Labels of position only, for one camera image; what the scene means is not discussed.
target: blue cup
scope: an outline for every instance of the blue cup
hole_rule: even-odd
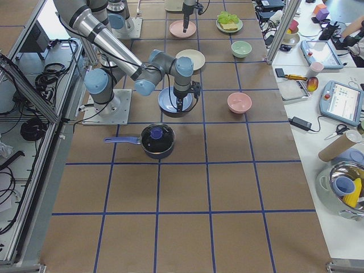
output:
[[[332,187],[338,196],[349,195],[355,191],[354,181],[346,176],[336,178]]]

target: white cup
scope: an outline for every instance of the white cup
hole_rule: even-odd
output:
[[[316,77],[322,70],[324,69],[324,65],[319,61],[314,61],[308,68],[306,77]]]

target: bread slice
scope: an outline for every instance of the bread slice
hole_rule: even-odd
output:
[[[238,30],[238,26],[237,24],[235,24],[234,22],[232,23],[228,23],[228,24],[221,24],[220,26],[223,30],[225,31],[234,31],[234,30]]]

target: power adapter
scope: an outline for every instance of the power adapter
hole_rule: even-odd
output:
[[[305,131],[311,130],[312,123],[310,123],[308,121],[304,121],[303,119],[300,119],[298,117],[289,118],[288,120],[291,125],[296,126],[302,130],[305,130]]]
[[[264,40],[264,43],[266,44],[266,46],[270,46],[273,42],[273,35],[269,35],[269,37],[267,39]]]

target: green bowl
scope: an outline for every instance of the green bowl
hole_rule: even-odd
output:
[[[246,41],[236,41],[231,45],[231,51],[237,58],[244,58],[250,54],[252,47]]]

